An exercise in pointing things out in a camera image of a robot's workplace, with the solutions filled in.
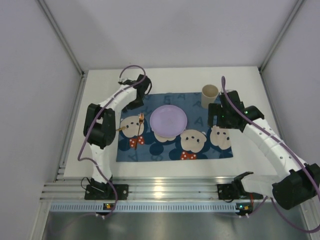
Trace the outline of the copper fork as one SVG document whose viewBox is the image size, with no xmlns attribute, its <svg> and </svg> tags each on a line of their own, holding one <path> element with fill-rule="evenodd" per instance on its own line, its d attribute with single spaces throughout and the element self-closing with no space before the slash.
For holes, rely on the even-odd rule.
<svg viewBox="0 0 320 240">
<path fill-rule="evenodd" d="M 136 140 L 136 143 L 135 143 L 135 147 L 134 147 L 134 149 L 136 150 L 137 149 L 137 147 L 138 147 L 138 141 L 139 141 L 139 135 L 140 135 L 140 130 L 141 130 L 141 125 L 144 123 L 144 119 L 145 119 L 145 115 L 144 115 L 144 113 L 140 113 L 139 114 L 139 121 L 138 121 L 138 132 L 137 132 L 137 140 Z"/>
</svg>

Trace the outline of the beige cup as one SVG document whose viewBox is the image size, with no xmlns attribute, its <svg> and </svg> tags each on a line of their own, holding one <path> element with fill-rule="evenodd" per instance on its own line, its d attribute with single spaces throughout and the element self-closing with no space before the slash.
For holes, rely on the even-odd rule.
<svg viewBox="0 0 320 240">
<path fill-rule="evenodd" d="M 204 109 L 209 108 L 209 104 L 213 104 L 219 95 L 219 90 L 215 85 L 207 84 L 201 90 L 201 106 Z"/>
</svg>

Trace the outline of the purple plastic plate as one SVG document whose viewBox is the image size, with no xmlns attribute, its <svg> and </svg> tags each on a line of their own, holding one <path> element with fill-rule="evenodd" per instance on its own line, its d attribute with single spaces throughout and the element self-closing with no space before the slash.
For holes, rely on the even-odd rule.
<svg viewBox="0 0 320 240">
<path fill-rule="evenodd" d="M 162 105 L 156 108 L 149 119 L 152 131 L 164 138 L 180 135 L 187 127 L 186 113 L 176 105 Z"/>
</svg>

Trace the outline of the gold spoon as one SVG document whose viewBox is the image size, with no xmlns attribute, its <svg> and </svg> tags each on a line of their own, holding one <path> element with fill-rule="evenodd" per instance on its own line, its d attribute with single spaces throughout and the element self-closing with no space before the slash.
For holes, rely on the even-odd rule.
<svg viewBox="0 0 320 240">
<path fill-rule="evenodd" d="M 123 130 L 125 130 L 126 128 L 127 128 L 126 126 L 123 126 L 123 127 L 118 128 L 117 131 L 123 131 Z"/>
</svg>

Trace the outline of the blue cartoon bear placemat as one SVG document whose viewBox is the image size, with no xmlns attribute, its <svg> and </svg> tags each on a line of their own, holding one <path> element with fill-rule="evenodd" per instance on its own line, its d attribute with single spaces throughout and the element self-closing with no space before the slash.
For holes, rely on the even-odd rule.
<svg viewBox="0 0 320 240">
<path fill-rule="evenodd" d="M 202 94 L 158 93 L 120 117 L 119 163 L 228 159 L 233 157 L 229 131 L 208 125 Z"/>
</svg>

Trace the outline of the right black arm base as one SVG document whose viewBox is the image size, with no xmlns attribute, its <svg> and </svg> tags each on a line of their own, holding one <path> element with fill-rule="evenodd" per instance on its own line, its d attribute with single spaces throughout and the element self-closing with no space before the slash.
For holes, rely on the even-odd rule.
<svg viewBox="0 0 320 240">
<path fill-rule="evenodd" d="M 233 183 L 217 184 L 218 199 L 224 201 L 248 200 L 250 194 L 245 193 Z"/>
</svg>

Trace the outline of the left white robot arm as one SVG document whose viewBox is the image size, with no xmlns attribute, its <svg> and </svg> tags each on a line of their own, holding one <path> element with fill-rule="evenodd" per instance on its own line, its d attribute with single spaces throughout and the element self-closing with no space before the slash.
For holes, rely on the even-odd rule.
<svg viewBox="0 0 320 240">
<path fill-rule="evenodd" d="M 152 88 L 151 80 L 139 75 L 137 80 L 120 81 L 120 88 L 105 101 L 87 107 L 83 135 L 89 145 L 91 157 L 81 157 L 93 164 L 94 183 L 107 184 L 112 177 L 111 162 L 117 158 L 120 118 L 123 110 L 134 110 L 144 105 L 145 95 Z"/>
</svg>

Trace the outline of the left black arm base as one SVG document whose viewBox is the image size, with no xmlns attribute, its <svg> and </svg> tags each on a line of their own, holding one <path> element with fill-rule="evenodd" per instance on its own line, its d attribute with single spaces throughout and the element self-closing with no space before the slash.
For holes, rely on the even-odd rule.
<svg viewBox="0 0 320 240">
<path fill-rule="evenodd" d="M 117 193 L 118 200 L 126 200 L 129 195 L 128 184 L 115 184 L 115 191 Z M 116 194 L 113 188 L 109 184 L 105 184 L 102 187 L 87 185 L 84 195 L 85 200 L 97 201 L 97 200 L 115 200 Z"/>
</svg>

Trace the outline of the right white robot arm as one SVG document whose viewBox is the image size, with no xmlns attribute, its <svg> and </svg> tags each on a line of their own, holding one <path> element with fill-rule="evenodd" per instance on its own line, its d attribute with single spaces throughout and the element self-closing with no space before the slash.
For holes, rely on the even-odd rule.
<svg viewBox="0 0 320 240">
<path fill-rule="evenodd" d="M 276 176 L 262 176 L 247 171 L 236 176 L 232 183 L 240 196 L 260 194 L 290 210 L 318 194 L 320 167 L 316 163 L 307 164 L 292 152 L 256 106 L 244 106 L 237 91 L 222 93 L 219 103 L 208 105 L 207 123 L 210 127 L 240 130 L 277 173 Z"/>
</svg>

